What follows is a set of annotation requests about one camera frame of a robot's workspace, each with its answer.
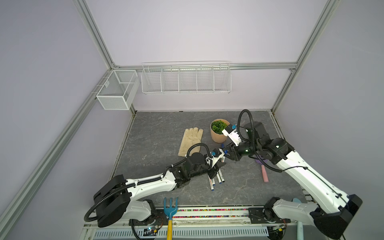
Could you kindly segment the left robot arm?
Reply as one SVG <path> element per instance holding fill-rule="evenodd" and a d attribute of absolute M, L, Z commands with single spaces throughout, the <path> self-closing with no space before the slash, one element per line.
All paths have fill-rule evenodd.
<path fill-rule="evenodd" d="M 221 148 L 210 151 L 206 144 L 198 143 L 188 149 L 183 160 L 168 166 L 161 174 L 141 179 L 117 175 L 95 193 L 94 205 L 84 220 L 96 221 L 100 228 L 114 224 L 124 215 L 141 222 L 153 220 L 156 209 L 152 201 L 145 199 L 147 196 L 181 189 L 201 175 L 213 179 L 225 165 L 222 162 L 225 154 Z"/>

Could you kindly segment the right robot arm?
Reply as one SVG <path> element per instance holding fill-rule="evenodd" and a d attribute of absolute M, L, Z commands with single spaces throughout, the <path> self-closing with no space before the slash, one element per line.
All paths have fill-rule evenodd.
<path fill-rule="evenodd" d="M 248 114 L 249 123 L 228 125 L 222 131 L 232 141 L 227 147 L 229 159 L 238 161 L 248 156 L 271 171 L 287 173 L 314 200 L 305 204 L 273 197 L 264 205 L 264 219 L 269 223 L 283 219 L 306 223 L 330 239 L 343 239 L 345 230 L 363 203 L 362 199 L 331 184 L 285 139 L 271 139 L 264 125 L 254 121 L 249 110 L 242 110 L 239 120 L 243 114 Z"/>

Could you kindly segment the purple object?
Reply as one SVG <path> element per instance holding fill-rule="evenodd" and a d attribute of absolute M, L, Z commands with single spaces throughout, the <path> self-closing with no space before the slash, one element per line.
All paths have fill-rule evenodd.
<path fill-rule="evenodd" d="M 255 160 L 255 162 L 258 163 L 258 164 L 260 164 L 260 165 L 263 165 L 263 162 L 264 162 L 264 163 L 267 163 L 268 160 L 262 160 L 262 161 L 260 161 L 260 160 Z"/>

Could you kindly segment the tan pot green plant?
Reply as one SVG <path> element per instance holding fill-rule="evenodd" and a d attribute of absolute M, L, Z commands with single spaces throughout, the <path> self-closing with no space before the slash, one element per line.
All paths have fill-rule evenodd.
<path fill-rule="evenodd" d="M 224 119 L 216 119 L 211 123 L 211 137 L 215 143 L 221 144 L 227 140 L 227 137 L 223 134 L 223 130 L 230 123 Z"/>

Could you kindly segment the cream fabric glove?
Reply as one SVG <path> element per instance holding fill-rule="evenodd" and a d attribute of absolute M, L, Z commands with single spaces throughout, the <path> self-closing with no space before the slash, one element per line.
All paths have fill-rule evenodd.
<path fill-rule="evenodd" d="M 203 129 L 197 127 L 185 129 L 178 156 L 185 157 L 191 146 L 201 143 L 203 132 Z"/>

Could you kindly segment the pink eraser stick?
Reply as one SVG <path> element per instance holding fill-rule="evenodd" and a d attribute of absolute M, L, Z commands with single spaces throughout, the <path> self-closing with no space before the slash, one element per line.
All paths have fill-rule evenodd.
<path fill-rule="evenodd" d="M 269 178 L 268 178 L 268 174 L 267 174 L 265 166 L 261 165 L 261 169 L 262 169 L 263 181 L 265 183 L 268 183 L 269 182 Z"/>

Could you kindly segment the light blue garden trowel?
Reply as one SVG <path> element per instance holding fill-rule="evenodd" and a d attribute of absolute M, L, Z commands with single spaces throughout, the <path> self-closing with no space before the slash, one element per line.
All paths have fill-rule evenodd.
<path fill-rule="evenodd" d="M 294 203 L 302 203 L 299 199 L 293 198 Z M 304 227 L 302 222 L 297 222 L 297 240 L 304 240 Z"/>

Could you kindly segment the white mesh box basket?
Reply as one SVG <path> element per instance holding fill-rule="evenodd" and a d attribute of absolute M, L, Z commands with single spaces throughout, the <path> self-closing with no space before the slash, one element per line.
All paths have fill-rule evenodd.
<path fill-rule="evenodd" d="M 104 110 L 130 110 L 140 80 L 135 70 L 112 70 L 96 97 Z"/>

